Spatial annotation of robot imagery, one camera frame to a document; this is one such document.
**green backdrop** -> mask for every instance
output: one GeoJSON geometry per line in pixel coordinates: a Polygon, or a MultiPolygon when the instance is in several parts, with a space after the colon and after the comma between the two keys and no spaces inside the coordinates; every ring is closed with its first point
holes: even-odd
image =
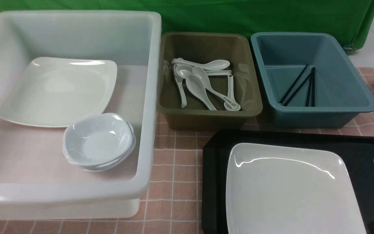
{"type": "Polygon", "coordinates": [[[0,12],[27,9],[147,10],[161,14],[163,33],[321,32],[359,49],[374,16],[374,0],[0,0],[0,12]]]}

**pink checkered tablecloth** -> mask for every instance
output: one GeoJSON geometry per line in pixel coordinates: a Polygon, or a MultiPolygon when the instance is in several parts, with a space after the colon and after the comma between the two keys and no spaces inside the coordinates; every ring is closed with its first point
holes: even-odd
{"type": "MultiPolygon", "coordinates": [[[[359,68],[374,95],[374,68],[359,68]]],[[[262,113],[243,129],[374,136],[374,112],[359,114],[341,129],[278,129],[262,113]]],[[[0,234],[200,234],[203,146],[214,132],[183,132],[157,116],[151,185],[129,219],[0,221],[0,234]]]]}

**black chopsticks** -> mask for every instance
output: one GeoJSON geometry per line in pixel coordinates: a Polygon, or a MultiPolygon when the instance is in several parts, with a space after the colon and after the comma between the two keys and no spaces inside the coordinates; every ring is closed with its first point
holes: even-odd
{"type": "Polygon", "coordinates": [[[294,88],[294,86],[297,84],[298,80],[301,78],[301,76],[303,75],[304,71],[307,69],[308,67],[308,64],[305,65],[304,69],[301,71],[301,73],[298,75],[298,77],[295,79],[294,83],[292,83],[291,87],[287,90],[287,92],[285,93],[285,95],[281,98],[281,101],[279,101],[279,105],[282,105],[282,103],[284,103],[285,101],[285,98],[288,96],[288,94],[291,92],[291,90],[294,88]]]}
{"type": "Polygon", "coordinates": [[[304,84],[308,80],[310,80],[310,82],[308,83],[308,92],[307,92],[307,98],[305,100],[305,106],[306,107],[310,106],[310,98],[311,98],[311,105],[313,107],[316,106],[316,68],[315,67],[311,69],[310,74],[305,78],[305,80],[300,84],[300,86],[297,87],[297,89],[294,91],[294,93],[292,93],[292,95],[288,98],[288,100],[284,102],[288,94],[291,92],[294,86],[298,83],[298,80],[301,78],[302,74],[304,73],[307,67],[308,67],[308,64],[304,67],[304,69],[295,79],[294,83],[292,83],[292,85],[289,87],[289,89],[287,90],[287,92],[282,97],[281,101],[279,102],[279,105],[282,105],[283,103],[283,106],[286,107],[292,101],[295,95],[297,95],[298,91],[300,91],[300,89],[304,86],[304,84]]]}

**large white bin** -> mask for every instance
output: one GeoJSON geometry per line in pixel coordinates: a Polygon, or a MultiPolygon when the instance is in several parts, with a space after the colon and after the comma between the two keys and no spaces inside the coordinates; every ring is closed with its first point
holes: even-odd
{"type": "Polygon", "coordinates": [[[135,129],[137,146],[119,166],[90,173],[62,155],[64,129],[0,119],[0,219],[131,217],[151,174],[161,17],[133,11],[0,14],[0,105],[38,57],[108,59],[118,65],[106,112],[135,129]]]}

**blue plastic tub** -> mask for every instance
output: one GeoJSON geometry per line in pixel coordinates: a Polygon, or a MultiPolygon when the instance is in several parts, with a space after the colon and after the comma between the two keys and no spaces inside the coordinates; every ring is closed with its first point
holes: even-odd
{"type": "Polygon", "coordinates": [[[374,111],[372,94],[333,36],[306,32],[259,32],[252,35],[251,43],[266,96],[273,109],[275,126],[340,128],[359,113],[374,111]],[[288,106],[280,105],[279,101],[306,64],[309,67],[291,94],[314,66],[315,106],[305,106],[309,82],[302,86],[288,106]]]}

